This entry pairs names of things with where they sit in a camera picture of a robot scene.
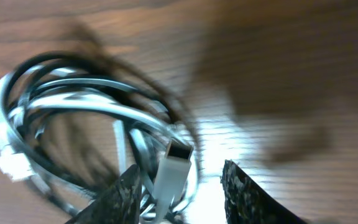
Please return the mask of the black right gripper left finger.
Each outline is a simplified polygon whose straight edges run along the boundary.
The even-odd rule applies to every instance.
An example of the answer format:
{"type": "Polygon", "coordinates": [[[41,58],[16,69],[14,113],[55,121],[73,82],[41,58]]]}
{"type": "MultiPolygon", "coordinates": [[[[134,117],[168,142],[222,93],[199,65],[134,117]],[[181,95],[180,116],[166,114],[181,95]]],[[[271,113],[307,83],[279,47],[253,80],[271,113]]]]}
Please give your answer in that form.
{"type": "Polygon", "coordinates": [[[65,224],[138,224],[141,193],[140,169],[134,164],[65,224]]]}

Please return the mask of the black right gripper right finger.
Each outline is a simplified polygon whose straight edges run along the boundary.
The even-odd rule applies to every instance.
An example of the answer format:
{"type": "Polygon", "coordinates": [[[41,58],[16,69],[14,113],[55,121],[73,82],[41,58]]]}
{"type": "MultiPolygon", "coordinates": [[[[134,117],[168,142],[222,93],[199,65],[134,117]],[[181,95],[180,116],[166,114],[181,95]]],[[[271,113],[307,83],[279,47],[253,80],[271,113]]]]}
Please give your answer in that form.
{"type": "Polygon", "coordinates": [[[228,224],[306,224],[231,160],[224,163],[221,183],[228,224]]]}

